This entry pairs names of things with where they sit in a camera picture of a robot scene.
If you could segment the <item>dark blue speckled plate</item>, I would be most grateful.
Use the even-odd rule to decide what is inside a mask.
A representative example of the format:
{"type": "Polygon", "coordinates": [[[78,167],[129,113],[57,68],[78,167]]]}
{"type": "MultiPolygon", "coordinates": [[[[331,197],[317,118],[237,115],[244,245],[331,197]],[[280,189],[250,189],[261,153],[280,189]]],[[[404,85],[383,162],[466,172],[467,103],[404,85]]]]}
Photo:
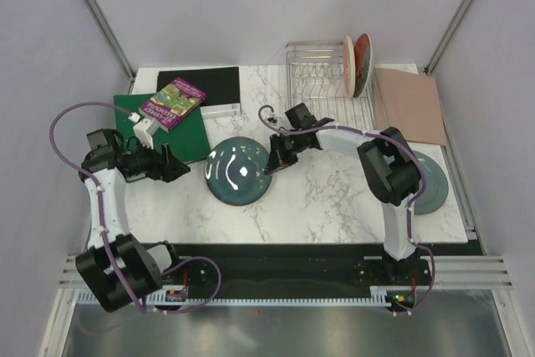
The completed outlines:
{"type": "Polygon", "coordinates": [[[263,197],[271,186],[272,177],[265,173],[267,163],[267,150],[254,139],[225,139],[206,158],[204,174],[208,189],[227,205],[249,205],[263,197]]]}

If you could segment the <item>pink and cream plate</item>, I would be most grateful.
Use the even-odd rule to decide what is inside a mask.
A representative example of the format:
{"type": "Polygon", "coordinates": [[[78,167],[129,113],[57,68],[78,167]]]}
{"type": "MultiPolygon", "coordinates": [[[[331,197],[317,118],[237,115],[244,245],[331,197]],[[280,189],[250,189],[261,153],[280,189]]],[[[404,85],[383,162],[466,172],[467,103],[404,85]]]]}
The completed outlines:
{"type": "Polygon", "coordinates": [[[354,43],[350,36],[346,35],[343,42],[343,71],[344,89],[349,98],[356,94],[356,57],[354,43]]]}

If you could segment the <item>red plate with teal flower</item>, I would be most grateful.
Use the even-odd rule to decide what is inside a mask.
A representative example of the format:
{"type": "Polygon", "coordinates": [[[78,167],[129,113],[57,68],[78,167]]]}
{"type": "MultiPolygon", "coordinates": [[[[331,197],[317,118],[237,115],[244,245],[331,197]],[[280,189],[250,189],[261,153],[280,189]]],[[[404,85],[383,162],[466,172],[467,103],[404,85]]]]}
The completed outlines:
{"type": "Polygon", "coordinates": [[[373,47],[371,37],[367,33],[362,33],[356,40],[354,56],[356,74],[354,97],[358,98],[366,89],[373,69],[373,47]]]}

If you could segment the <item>grey-green rimmed plate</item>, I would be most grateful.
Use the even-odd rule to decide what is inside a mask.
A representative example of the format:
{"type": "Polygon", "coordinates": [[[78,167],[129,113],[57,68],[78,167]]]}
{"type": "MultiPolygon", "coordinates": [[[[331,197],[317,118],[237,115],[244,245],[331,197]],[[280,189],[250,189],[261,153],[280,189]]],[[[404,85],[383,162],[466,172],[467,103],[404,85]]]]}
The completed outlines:
{"type": "Polygon", "coordinates": [[[417,150],[414,154],[425,170],[427,181],[424,193],[415,201],[415,214],[427,215],[444,206],[449,194],[449,185],[445,172],[433,158],[417,150]]]}

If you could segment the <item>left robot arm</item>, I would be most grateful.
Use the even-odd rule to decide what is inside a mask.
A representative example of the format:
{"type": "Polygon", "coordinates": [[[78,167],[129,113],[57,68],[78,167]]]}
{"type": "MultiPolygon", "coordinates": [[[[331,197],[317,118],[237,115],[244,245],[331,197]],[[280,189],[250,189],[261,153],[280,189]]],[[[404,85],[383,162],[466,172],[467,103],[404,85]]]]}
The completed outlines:
{"type": "Polygon", "coordinates": [[[90,201],[87,249],[75,258],[76,269],[108,313],[142,301],[163,283],[181,280],[183,264],[167,241],[150,246],[132,234],[125,205],[127,184],[142,179],[171,183],[190,172],[164,144],[159,150],[123,147],[122,134],[101,129],[87,135],[90,151],[79,176],[90,201]]]}

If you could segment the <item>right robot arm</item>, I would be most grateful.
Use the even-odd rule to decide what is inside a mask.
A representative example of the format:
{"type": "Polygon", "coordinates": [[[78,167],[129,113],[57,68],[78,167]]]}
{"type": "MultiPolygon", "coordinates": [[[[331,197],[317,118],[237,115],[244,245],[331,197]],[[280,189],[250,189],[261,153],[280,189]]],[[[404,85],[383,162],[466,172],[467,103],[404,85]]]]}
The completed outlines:
{"type": "Polygon", "coordinates": [[[274,116],[265,118],[263,105],[257,112],[260,121],[273,134],[264,172],[272,175],[298,162],[305,150],[329,150],[354,157],[360,162],[368,188],[380,201],[384,219],[384,250],[389,257],[383,263],[385,279],[404,283],[413,274],[408,258],[418,248],[412,234],[414,204],[426,186],[423,167],[405,137],[395,127],[383,131],[366,131],[341,125],[332,118],[318,120],[301,103],[285,112],[291,128],[276,126],[274,116]]]}

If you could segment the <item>green mat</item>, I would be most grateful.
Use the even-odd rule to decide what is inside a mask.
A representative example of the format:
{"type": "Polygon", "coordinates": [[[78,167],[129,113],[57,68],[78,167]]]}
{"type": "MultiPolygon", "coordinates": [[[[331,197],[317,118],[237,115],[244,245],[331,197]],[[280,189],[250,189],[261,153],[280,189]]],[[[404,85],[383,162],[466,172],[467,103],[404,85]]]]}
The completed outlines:
{"type": "MultiPolygon", "coordinates": [[[[129,112],[138,112],[152,94],[115,95],[114,104],[129,112]]],[[[211,146],[206,133],[201,110],[196,108],[170,132],[158,128],[153,134],[155,148],[160,151],[162,144],[169,144],[173,155],[181,162],[190,164],[205,160],[211,146]]]]}

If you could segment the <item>purple children's book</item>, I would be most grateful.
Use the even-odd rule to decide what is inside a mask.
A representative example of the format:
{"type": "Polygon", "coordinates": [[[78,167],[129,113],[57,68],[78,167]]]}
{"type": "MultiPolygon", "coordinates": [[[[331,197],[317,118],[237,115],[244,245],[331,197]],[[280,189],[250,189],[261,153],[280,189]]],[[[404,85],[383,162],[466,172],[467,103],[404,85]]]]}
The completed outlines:
{"type": "Polygon", "coordinates": [[[206,94],[184,79],[177,78],[153,94],[139,112],[153,119],[166,132],[173,130],[206,99],[206,94]]]}

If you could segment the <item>black mat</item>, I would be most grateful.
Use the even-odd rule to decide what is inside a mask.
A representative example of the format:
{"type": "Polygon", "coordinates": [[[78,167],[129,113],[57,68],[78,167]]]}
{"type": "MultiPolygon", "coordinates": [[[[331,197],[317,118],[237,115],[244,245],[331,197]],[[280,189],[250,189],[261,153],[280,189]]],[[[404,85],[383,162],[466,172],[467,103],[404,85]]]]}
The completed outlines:
{"type": "Polygon", "coordinates": [[[239,68],[223,67],[213,69],[161,70],[157,76],[157,90],[160,91],[174,79],[184,79],[206,94],[201,104],[205,119],[232,117],[242,113],[239,68]]]}

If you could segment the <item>pink mat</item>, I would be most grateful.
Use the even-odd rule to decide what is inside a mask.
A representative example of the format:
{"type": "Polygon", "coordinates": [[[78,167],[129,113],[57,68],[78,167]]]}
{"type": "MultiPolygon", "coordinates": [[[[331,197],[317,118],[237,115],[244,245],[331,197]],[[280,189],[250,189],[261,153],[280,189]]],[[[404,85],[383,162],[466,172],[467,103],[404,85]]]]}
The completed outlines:
{"type": "Polygon", "coordinates": [[[374,78],[377,130],[395,127],[409,142],[446,144],[441,103],[434,78],[386,68],[377,68],[374,78]]]}

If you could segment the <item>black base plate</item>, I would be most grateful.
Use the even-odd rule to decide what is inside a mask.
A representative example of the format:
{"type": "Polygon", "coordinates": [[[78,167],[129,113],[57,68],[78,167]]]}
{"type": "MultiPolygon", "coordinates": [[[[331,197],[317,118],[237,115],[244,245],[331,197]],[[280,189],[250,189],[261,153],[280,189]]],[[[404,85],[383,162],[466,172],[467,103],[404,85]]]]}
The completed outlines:
{"type": "Polygon", "coordinates": [[[166,284],[192,296],[247,301],[364,298],[377,287],[423,288],[431,268],[421,252],[398,263],[373,244],[173,244],[166,284]]]}

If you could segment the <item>aluminium rail frame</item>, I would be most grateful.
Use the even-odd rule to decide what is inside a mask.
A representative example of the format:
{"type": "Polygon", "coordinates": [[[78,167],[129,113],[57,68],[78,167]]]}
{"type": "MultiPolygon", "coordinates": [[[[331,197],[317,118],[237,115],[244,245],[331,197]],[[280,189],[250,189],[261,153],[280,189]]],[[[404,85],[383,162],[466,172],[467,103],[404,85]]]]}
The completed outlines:
{"type": "Polygon", "coordinates": [[[405,268],[394,268],[379,256],[357,257],[224,257],[215,260],[222,283],[238,287],[269,286],[282,281],[312,281],[321,285],[350,284],[358,288],[446,289],[509,288],[512,286],[505,263],[489,256],[419,256],[405,268]]]}

